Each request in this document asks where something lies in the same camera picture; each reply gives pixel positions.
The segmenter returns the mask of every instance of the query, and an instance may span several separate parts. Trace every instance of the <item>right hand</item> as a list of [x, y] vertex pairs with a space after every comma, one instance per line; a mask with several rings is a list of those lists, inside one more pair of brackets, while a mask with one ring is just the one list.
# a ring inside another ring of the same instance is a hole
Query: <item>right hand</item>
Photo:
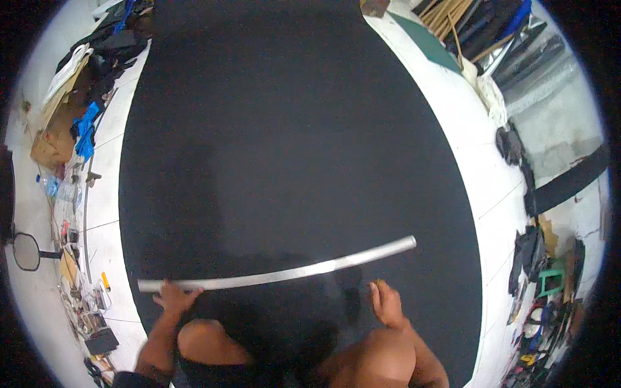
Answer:
[[399, 293], [385, 281], [377, 280], [369, 283], [371, 303], [375, 316], [388, 328], [403, 330], [409, 323], [401, 311]]
[[159, 296], [153, 296], [153, 301], [164, 307], [164, 311], [175, 315], [181, 315], [189, 310], [194, 300], [201, 295], [204, 289], [201, 287], [186, 294], [179, 286], [164, 279]]

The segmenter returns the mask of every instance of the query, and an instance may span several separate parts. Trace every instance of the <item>leg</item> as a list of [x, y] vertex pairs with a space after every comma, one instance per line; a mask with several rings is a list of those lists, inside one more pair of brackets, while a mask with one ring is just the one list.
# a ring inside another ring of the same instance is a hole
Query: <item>leg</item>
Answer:
[[195, 319], [177, 336], [179, 353], [195, 363], [206, 365], [240, 365], [253, 362], [241, 345], [227, 336], [216, 320]]
[[416, 367], [416, 351], [404, 334], [373, 330], [362, 342], [333, 354], [318, 368], [330, 388], [406, 388]]

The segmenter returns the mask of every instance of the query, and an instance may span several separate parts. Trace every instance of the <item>green board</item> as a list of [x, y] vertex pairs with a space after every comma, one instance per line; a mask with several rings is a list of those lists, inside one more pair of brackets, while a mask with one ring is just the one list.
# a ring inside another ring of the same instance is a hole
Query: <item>green board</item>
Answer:
[[427, 29], [405, 17], [388, 12], [431, 62], [461, 74], [461, 69], [444, 46]]

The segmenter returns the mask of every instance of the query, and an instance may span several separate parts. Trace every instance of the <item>aluminum tube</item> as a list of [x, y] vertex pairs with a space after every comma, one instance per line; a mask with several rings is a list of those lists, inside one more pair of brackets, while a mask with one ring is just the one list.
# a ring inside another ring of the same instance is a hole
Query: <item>aluminum tube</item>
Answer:
[[[255, 286], [257, 284], [280, 282], [284, 280], [298, 279], [300, 277], [325, 274], [338, 269], [349, 268], [363, 263], [383, 259], [415, 247], [416, 239], [414, 236], [408, 236], [366, 251], [354, 253], [353, 255], [299, 268], [286, 269], [284, 271], [270, 272], [259, 275], [227, 277], [223, 279], [180, 280], [173, 282], [187, 291], [197, 289], [198, 287], [203, 287], [205, 290], [220, 290], [226, 288]], [[140, 292], [159, 292], [162, 284], [163, 281], [161, 280], [139, 279], [138, 289]]]

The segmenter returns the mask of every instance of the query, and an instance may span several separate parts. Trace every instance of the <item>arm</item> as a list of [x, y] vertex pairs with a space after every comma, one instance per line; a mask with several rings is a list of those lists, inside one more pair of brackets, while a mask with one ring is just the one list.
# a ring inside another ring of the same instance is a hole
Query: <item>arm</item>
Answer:
[[164, 280], [160, 296], [154, 296], [155, 303], [164, 307], [164, 312], [149, 333], [145, 346], [138, 355], [135, 372], [168, 385], [175, 371], [174, 348], [176, 329], [181, 315], [194, 303], [202, 289], [186, 294], [176, 285]]
[[425, 388], [448, 388], [448, 376], [444, 367], [414, 330], [409, 319], [403, 316], [399, 293], [382, 280], [372, 282], [369, 286], [373, 311], [379, 321], [385, 324], [387, 328], [403, 333], [415, 348], [416, 368], [410, 385]]

